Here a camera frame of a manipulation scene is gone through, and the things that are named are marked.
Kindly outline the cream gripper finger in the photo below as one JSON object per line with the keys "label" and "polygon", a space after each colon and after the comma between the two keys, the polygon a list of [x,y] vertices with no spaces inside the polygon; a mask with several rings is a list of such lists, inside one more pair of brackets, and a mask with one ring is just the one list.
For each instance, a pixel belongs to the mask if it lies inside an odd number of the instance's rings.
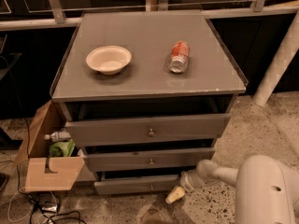
{"label": "cream gripper finger", "polygon": [[175,186],[172,191],[167,195],[165,201],[167,203],[173,203],[181,199],[185,195],[185,190],[181,186]]}

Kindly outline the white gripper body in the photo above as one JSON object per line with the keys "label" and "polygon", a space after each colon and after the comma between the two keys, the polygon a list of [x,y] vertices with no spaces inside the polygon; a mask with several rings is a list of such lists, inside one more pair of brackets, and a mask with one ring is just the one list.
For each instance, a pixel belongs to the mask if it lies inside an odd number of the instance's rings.
{"label": "white gripper body", "polygon": [[179,184],[187,191],[193,192],[203,186],[203,179],[196,173],[195,170],[188,172],[183,171]]}

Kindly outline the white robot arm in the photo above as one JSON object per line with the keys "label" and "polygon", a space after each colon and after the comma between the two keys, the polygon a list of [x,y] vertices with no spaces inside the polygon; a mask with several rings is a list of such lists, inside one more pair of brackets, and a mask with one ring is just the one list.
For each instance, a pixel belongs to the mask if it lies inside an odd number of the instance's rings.
{"label": "white robot arm", "polygon": [[245,159],[237,169],[211,160],[199,161],[181,175],[165,201],[173,203],[187,192],[219,181],[235,188],[235,224],[296,224],[299,174],[264,155]]}

